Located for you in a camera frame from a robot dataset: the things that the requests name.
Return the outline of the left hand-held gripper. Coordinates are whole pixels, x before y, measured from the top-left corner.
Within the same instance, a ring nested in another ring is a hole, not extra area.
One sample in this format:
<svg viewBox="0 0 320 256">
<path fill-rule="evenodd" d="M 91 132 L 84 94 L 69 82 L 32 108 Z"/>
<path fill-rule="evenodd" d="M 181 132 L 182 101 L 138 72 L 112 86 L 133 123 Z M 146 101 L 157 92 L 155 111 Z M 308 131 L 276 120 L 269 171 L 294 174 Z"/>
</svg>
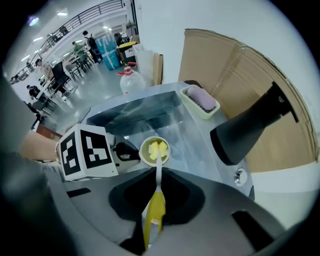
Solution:
<svg viewBox="0 0 320 256">
<path fill-rule="evenodd" d="M 66 181 L 85 181 L 119 174 L 104 127 L 75 124 L 59 140 L 58 147 Z M 120 166 L 140 163 L 140 156 L 134 145 L 121 141 L 116 144 L 115 152 Z"/>
</svg>

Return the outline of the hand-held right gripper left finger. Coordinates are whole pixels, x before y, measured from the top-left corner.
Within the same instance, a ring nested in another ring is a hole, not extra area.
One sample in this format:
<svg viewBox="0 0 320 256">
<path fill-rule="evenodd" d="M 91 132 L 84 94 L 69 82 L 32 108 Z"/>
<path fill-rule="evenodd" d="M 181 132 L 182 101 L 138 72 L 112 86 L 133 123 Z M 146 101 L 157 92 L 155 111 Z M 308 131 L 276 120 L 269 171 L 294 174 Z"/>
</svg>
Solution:
<svg viewBox="0 0 320 256">
<path fill-rule="evenodd" d="M 143 168 L 113 177 L 63 184 L 79 213 L 123 249 L 145 252 L 142 213 L 156 188 L 156 169 Z"/>
</svg>

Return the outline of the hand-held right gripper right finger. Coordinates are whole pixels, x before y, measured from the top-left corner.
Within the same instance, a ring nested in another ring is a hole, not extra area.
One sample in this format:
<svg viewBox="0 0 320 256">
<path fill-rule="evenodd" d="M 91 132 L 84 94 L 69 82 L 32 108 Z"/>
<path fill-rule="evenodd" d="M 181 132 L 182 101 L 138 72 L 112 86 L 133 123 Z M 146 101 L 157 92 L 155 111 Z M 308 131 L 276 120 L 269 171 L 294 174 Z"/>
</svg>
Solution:
<svg viewBox="0 0 320 256">
<path fill-rule="evenodd" d="M 275 256 L 284 227 L 252 199 L 226 184 L 172 170 L 202 189 L 204 205 L 188 223 L 169 225 L 151 256 Z"/>
</svg>

